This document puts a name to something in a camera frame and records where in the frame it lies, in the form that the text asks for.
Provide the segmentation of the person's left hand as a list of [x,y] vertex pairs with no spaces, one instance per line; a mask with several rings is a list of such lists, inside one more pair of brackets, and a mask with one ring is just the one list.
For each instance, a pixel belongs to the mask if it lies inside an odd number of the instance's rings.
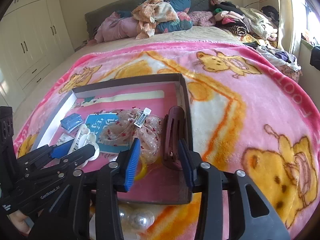
[[15,228],[24,236],[28,236],[34,226],[34,222],[31,218],[23,214],[20,210],[9,214],[8,218]]

